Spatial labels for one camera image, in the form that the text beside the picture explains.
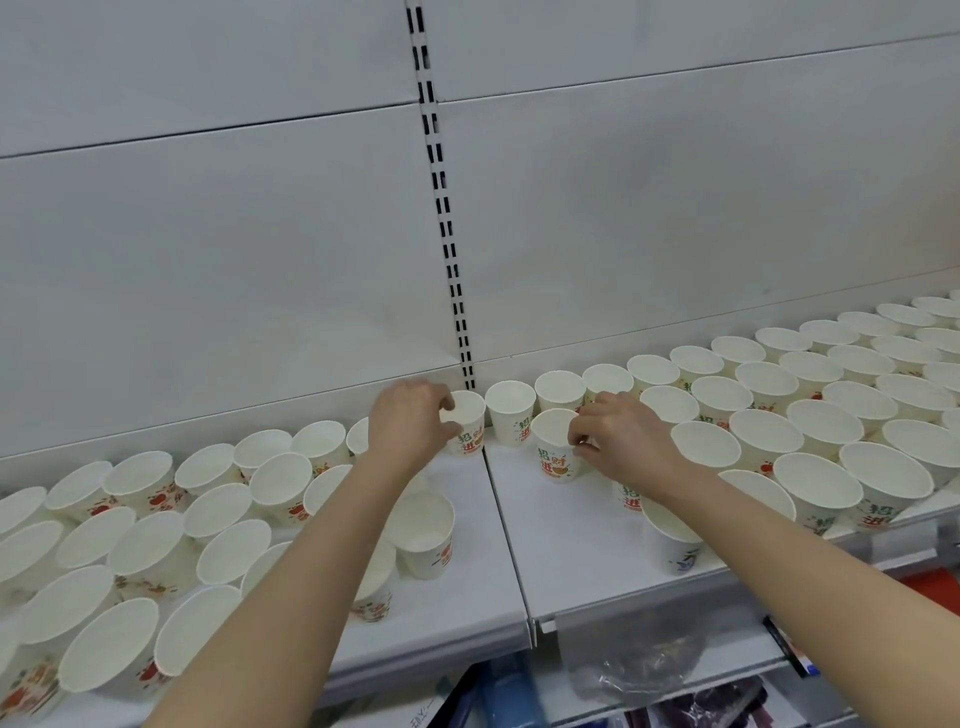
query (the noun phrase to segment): white paper cup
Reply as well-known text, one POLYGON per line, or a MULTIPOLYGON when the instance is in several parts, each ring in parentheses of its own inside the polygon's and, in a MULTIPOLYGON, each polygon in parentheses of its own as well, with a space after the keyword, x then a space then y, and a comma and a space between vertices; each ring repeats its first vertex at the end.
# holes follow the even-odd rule
POLYGON ((843 367, 844 379, 871 386, 876 384, 878 376, 891 375, 897 370, 897 362, 868 347, 830 347, 827 358, 843 367))
POLYGON ((773 362, 780 361, 787 352, 808 352, 813 346, 813 339, 792 328, 759 328, 754 338, 767 351, 767 360, 773 362))
POLYGON ((241 596, 247 598, 247 595, 253 591, 253 587, 260 583, 260 579, 267 575, 267 572, 274 567, 274 564, 280 560, 280 556, 286 552, 287 547, 292 543, 292 541, 285 541, 282 544, 271 546, 251 564, 240 582, 241 596))
POLYGON ((874 387, 856 381, 835 381, 824 387, 824 401, 859 418, 864 436, 870 437, 883 424, 897 417, 897 403, 874 387))
POLYGON ((253 562, 270 548, 272 535, 270 525, 260 519, 241 521, 221 531, 200 554, 197 562, 200 583, 239 587, 253 562))
POLYGON ((233 462, 236 448, 227 443, 209 445, 197 450, 180 463, 174 482, 191 496, 202 496, 218 485, 239 483, 243 477, 233 462))
POLYGON ((793 498, 773 478, 753 471, 723 471, 720 477, 741 493, 759 500, 790 521, 797 519, 797 506, 793 498))
POLYGON ((300 527, 310 518, 303 507, 303 493, 312 478, 313 466, 306 456, 283 452, 256 469, 250 494, 259 510, 280 525, 300 527))
POLYGON ((871 340, 870 346, 893 359, 897 374, 901 375, 923 376, 924 364, 943 359, 943 355, 930 345, 906 336, 878 336, 871 340))
POLYGON ((817 319, 800 324, 800 333, 813 341, 810 350, 814 353, 827 353, 830 347, 855 344, 860 334, 837 321, 817 319))
POLYGON ((818 536, 863 499, 863 488, 855 477, 836 463, 807 452, 777 458, 774 478, 793 498, 797 523, 818 536))
POLYGON ((436 579, 453 556, 453 503, 437 493, 401 498, 384 529, 400 561, 417 579, 436 579))
POLYGON ((154 659, 167 677, 180 677, 213 633, 240 604, 236 587, 216 586, 190 596, 156 635, 154 659))
POLYGON ((451 394, 456 406, 452 410, 440 410, 440 421, 458 423, 464 431, 446 443, 446 451, 455 455, 474 455, 483 449, 487 403, 476 392, 465 389, 458 389, 451 394))
POLYGON ((798 400, 786 408, 786 419, 804 434, 804 452, 836 460, 840 448, 862 440, 863 423, 836 404, 798 400))
POLYGON ((933 314, 902 303, 881 303, 876 312, 885 319, 890 319, 900 325, 900 336, 913 336, 918 328, 937 325, 933 314))
POLYGON ((67 647, 60 662, 60 687, 127 701, 155 695, 170 680, 154 662, 159 625, 160 610, 152 599, 110 607, 67 647))
POLYGON ((290 449, 310 459, 314 477, 350 461, 347 428, 334 420, 307 425, 294 435, 290 449))
POLYGON ((174 485, 169 452, 141 452, 118 463, 104 478, 104 492, 136 511, 138 518, 186 509, 186 492, 174 485))
POLYGON ((677 347, 671 350, 670 361, 680 369, 677 386, 687 392, 701 376, 718 375, 724 368, 723 357, 703 347, 677 347))
POLYGON ((380 539, 367 564, 350 611, 366 622, 384 619, 390 613, 390 604, 394 600, 395 578, 396 548, 386 539, 380 539))
POLYGON ((197 583, 197 549, 182 513, 154 513, 131 526, 107 554, 125 598, 183 595, 197 583))
POLYGON ((786 405, 797 397, 800 380, 769 361, 748 362, 734 372, 736 380, 754 394, 754 408, 786 413, 786 405))
POLYGON ((233 449, 233 463, 249 483, 256 469, 270 458, 289 452, 294 438, 282 429, 263 429, 247 435, 233 449))
POLYGON ((935 423, 957 405, 956 397, 948 389, 916 376, 878 376, 876 388, 897 403, 902 420, 935 423))
POLYGON ((743 454, 736 467, 773 476, 774 461, 804 446, 804 434, 789 420, 774 412, 745 409, 730 417, 730 432, 740 441, 743 454))
POLYGON ((537 392, 540 412, 556 407, 578 410, 584 404, 587 384, 580 375, 555 370, 538 376, 534 382, 534 391, 537 392))
POLYGON ((498 381, 484 397, 493 433, 501 445, 516 448, 530 437, 537 393, 522 381, 498 381))
POLYGON ((840 463, 863 486, 863 500, 852 514, 858 531, 886 528, 907 506, 933 493, 933 478, 926 468, 886 445, 845 445, 840 463))
POLYGON ((91 516, 117 505, 117 499, 104 492, 104 480, 113 466, 106 460, 87 463, 62 478, 50 489, 44 501, 52 514, 83 523, 91 516))
POLYGON ((897 336, 901 331, 896 321, 866 311, 844 311, 837 321, 860 334, 856 343, 861 347, 869 347, 875 336, 897 336))
POLYGON ((57 546, 54 558, 63 570, 103 564, 107 554, 136 522, 136 513, 125 505, 110 508, 84 521, 57 546))
POLYGON ((537 442, 540 471, 554 480, 572 480, 580 472, 582 458, 573 454, 573 447, 566 441, 570 421, 576 416, 573 410, 555 407, 540 412, 530 425, 537 442))
POLYGON ((754 404, 754 394, 736 379, 726 376, 701 376, 693 382, 690 394, 700 403, 701 422, 730 428, 730 416, 754 404))
POLYGON ((656 412, 657 417, 671 425, 692 422, 700 416, 700 403, 693 395, 679 387, 649 387, 640 393, 640 401, 656 412))
POLYGON ((670 437, 687 460, 706 465, 720 472, 733 467, 742 450, 723 427, 709 423, 680 423, 670 430, 670 437))
POLYGON ((634 392, 638 395, 650 387, 676 384, 680 379, 680 367, 652 353, 632 356, 627 362, 627 371, 634 378, 634 392))
POLYGON ((670 511, 649 498, 642 499, 644 555, 663 571, 682 575, 693 569, 704 540, 670 511))
POLYGON ((308 515, 316 516, 320 512, 352 468, 352 465, 337 465, 313 479, 303 494, 303 507, 308 515))
POLYGON ((584 371, 584 383, 587 395, 584 404, 591 404, 601 392, 617 394, 634 391, 634 376, 623 367, 615 364, 594 364, 584 371))
POLYGON ((821 353, 788 352, 780 357, 780 365, 800 382, 794 395, 798 400, 822 400, 824 387, 843 377, 843 367, 821 353))
POLYGON ((891 420, 883 426, 877 441, 923 465, 933 478, 935 490, 960 473, 960 437, 945 427, 918 420, 891 420))

